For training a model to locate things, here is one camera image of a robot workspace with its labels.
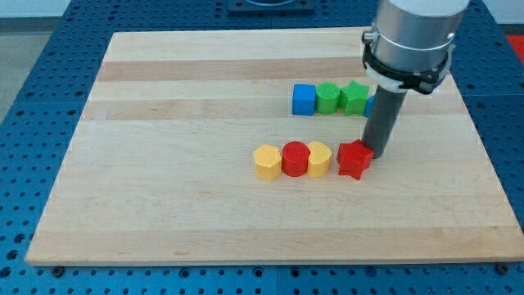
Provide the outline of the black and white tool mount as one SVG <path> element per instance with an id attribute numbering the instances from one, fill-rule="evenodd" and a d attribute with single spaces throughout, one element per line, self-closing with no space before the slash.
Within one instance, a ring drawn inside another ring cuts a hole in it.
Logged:
<path id="1" fill-rule="evenodd" d="M 442 40 L 432 41 L 423 35 L 406 34 L 405 41 L 394 41 L 378 27 L 372 27 L 361 36 L 363 67 L 370 78 L 389 92 L 412 89 L 430 94 L 449 72 L 454 36 L 445 33 Z"/>

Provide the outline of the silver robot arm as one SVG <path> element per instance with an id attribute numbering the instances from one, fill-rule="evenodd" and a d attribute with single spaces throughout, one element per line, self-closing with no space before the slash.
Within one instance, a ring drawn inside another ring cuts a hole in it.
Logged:
<path id="1" fill-rule="evenodd" d="M 468 0 L 381 0 L 362 33 L 362 63 L 377 82 L 361 138 L 382 156 L 409 90 L 432 93 L 447 76 L 454 38 Z"/>

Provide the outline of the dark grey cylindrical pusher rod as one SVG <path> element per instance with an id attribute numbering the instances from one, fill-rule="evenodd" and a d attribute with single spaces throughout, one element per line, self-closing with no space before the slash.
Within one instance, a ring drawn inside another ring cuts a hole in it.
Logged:
<path id="1" fill-rule="evenodd" d="M 396 93 L 377 87 L 373 108 L 361 137 L 363 145 L 373 150 L 374 159 L 380 158 L 386 149 L 405 96 L 406 92 Z"/>

